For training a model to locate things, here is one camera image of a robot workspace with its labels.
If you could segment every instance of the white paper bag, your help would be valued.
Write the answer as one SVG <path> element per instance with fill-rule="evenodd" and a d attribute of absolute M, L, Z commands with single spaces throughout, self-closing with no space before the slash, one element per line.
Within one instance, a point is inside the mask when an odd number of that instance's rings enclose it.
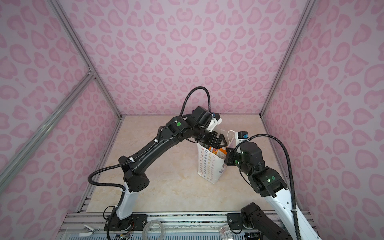
<path fill-rule="evenodd" d="M 227 165 L 211 151 L 197 144 L 199 167 L 197 173 L 205 180 L 215 184 L 223 174 Z"/>

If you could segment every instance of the pink leopard print wall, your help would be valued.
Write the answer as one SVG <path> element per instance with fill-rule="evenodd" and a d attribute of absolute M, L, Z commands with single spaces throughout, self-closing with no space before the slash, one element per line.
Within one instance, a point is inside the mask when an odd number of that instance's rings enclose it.
<path fill-rule="evenodd" d="M 0 3 L 0 172 L 87 70 L 44 0 Z"/>
<path fill-rule="evenodd" d="M 258 113 L 305 0 L 63 0 L 123 114 Z M 199 92 L 189 112 L 207 107 Z"/>
<path fill-rule="evenodd" d="M 79 204 L 116 121 L 91 82 L 0 195 L 1 239 L 54 239 Z"/>
<path fill-rule="evenodd" d="M 266 122 L 323 239 L 384 239 L 384 1 L 320 1 Z"/>

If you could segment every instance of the beige tile floor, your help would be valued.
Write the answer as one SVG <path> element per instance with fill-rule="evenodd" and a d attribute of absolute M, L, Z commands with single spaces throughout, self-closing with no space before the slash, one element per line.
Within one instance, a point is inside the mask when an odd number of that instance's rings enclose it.
<path fill-rule="evenodd" d="M 129 156 L 151 141 L 170 116 L 128 116 L 122 124 L 106 166 L 118 163 L 122 155 Z M 248 131 L 250 135 L 265 133 L 259 115 L 222 115 L 219 127 L 225 131 Z M 255 141 L 263 151 L 265 165 L 276 169 L 278 163 L 266 137 Z M 196 144 L 182 141 L 160 156 L 146 171 L 150 183 L 140 192 L 135 212 L 231 211 L 254 202 L 263 210 L 272 210 L 241 178 L 236 166 L 228 166 L 213 185 L 197 174 Z M 100 182 L 123 184 L 121 168 L 103 172 Z M 119 201 L 120 190 L 96 187 L 87 212 L 102 212 Z"/>

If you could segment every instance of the aluminum frame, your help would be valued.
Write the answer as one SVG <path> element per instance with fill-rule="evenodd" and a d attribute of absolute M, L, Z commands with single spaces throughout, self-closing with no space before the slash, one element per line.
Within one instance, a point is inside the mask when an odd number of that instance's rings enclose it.
<path fill-rule="evenodd" d="M 108 140 L 108 142 L 106 144 L 106 148 L 105 148 L 103 154 L 101 155 L 98 164 L 96 165 L 96 168 L 95 168 L 96 170 L 104 167 L 105 162 L 107 161 L 107 159 L 109 157 L 109 154 L 111 152 L 111 149 L 113 147 L 113 144 L 115 143 L 116 137 L 119 134 L 119 131 L 120 131 L 120 128 L 121 128 L 121 125 L 122 125 L 123 121 L 124 121 L 124 118 L 121 118 L 121 119 L 119 119 L 117 121 L 116 126 L 113 129 L 113 133 L 112 133 L 111 137 L 109 138 L 109 140 Z M 97 182 L 99 177 L 100 177 L 100 174 L 98 174 L 94 178 L 94 180 Z M 88 183 L 87 188 L 86 188 L 86 190 L 84 191 L 84 193 L 83 193 L 83 195 L 81 197 L 80 203 L 78 204 L 78 206 L 76 208 L 76 212 L 77 213 L 80 213 L 83 210 L 84 205 L 87 204 L 86 201 L 88 199 L 88 196 L 90 196 L 93 193 L 93 190 L 95 189 L 95 187 L 96 186 L 91 185 L 90 183 Z"/>
<path fill-rule="evenodd" d="M 280 83 L 281 78 L 283 77 L 283 74 L 284 74 L 284 72 L 285 72 L 285 70 L 289 64 L 290 59 L 294 55 L 295 48 L 296 48 L 297 44 L 299 43 L 299 41 L 300 41 L 304 31 L 305 31 L 305 28 L 307 27 L 308 22 L 312 16 L 312 14 L 314 13 L 314 10 L 315 10 L 318 2 L 319 2 L 319 0 L 308 0 L 305 7 L 304 7 L 304 11 L 303 11 L 303 13 L 299 19 L 299 23 L 296 26 L 295 31 L 293 32 L 292 39 L 288 45 L 287 51 L 285 52 L 283 60 L 280 64 L 279 69 L 277 70 L 277 74 L 273 80 L 272 86 L 271 86 L 271 88 L 267 94 L 266 100 L 263 104 L 262 110 L 260 112 L 261 117 L 264 116 L 265 112 L 268 109 L 269 104 L 272 101 L 273 96 L 275 95 L 277 86 Z"/>
<path fill-rule="evenodd" d="M 264 211 L 265 214 L 278 226 L 284 227 L 280 217 L 275 211 Z M 134 212 L 134 214 L 147 214 L 147 221 L 159 220 L 164 224 L 166 232 L 217 232 L 217 228 L 227 223 L 228 213 L 240 213 L 240 211 L 222 211 L 222 212 Z M 316 229 L 313 218 L 309 211 L 302 211 L 310 225 Z M 105 233 L 103 231 L 105 220 L 103 213 L 79 213 L 67 214 L 58 235 L 76 234 L 84 231 L 84 224 L 94 229 L 96 233 Z M 254 232 L 257 230 L 243 230 L 244 232 Z"/>
<path fill-rule="evenodd" d="M 65 13 L 63 6 L 58 0 L 46 0 L 48 4 L 51 6 L 52 10 L 54 11 L 55 15 L 57 16 L 58 20 L 61 22 L 61 25 L 63 26 L 64 30 L 66 31 L 68 37 L 74 44 L 74 47 L 79 52 L 81 59 L 84 61 L 84 63 L 88 66 L 88 69 L 90 71 L 93 71 L 96 75 L 96 83 L 99 86 L 101 92 L 103 93 L 105 99 L 107 100 L 110 107 L 113 109 L 114 113 L 117 115 L 118 118 L 121 118 L 121 112 L 119 108 L 117 107 L 115 101 L 113 100 L 112 96 L 106 89 L 103 81 L 100 78 L 100 75 L 93 65 L 91 58 L 89 57 L 87 51 L 85 50 L 84 46 L 81 43 L 81 40 L 75 30 L 72 27 L 71 22 L 69 21 L 69 18 L 67 14 Z"/>
<path fill-rule="evenodd" d="M 77 100 L 78 96 L 86 89 L 88 84 L 94 79 L 94 73 L 88 72 L 82 78 L 79 84 L 66 96 L 54 112 L 46 119 L 40 127 L 35 131 L 34 135 L 26 142 L 23 148 L 15 154 L 7 165 L 5 170 L 0 174 L 0 194 L 5 190 L 8 184 L 18 174 L 18 172 L 27 163 L 30 156 L 41 145 L 53 128 L 59 123 L 68 109 Z"/>

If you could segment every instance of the black mounting plate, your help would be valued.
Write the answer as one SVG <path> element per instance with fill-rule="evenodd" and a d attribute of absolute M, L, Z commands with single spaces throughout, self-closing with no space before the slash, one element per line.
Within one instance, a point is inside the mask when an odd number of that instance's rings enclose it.
<path fill-rule="evenodd" d="M 132 214 L 130 217 L 120 220 L 117 214 L 114 213 L 109 224 L 109 230 L 124 231 L 131 225 L 131 222 L 134 221 L 135 225 L 133 231 L 142 231 L 144 229 L 145 224 L 147 223 L 147 217 L 148 216 L 146 214 Z M 104 231 L 107 230 L 107 223 L 108 221 L 105 223 Z"/>
<path fill-rule="evenodd" d="M 133 227 L 134 231 L 143 231 L 145 224 L 147 223 L 147 214 L 132 214 L 132 219 L 135 222 Z"/>
<path fill-rule="evenodd" d="M 241 229 L 245 229 L 243 226 L 244 217 L 242 214 L 227 214 L 227 223 L 232 230 L 240 231 Z"/>

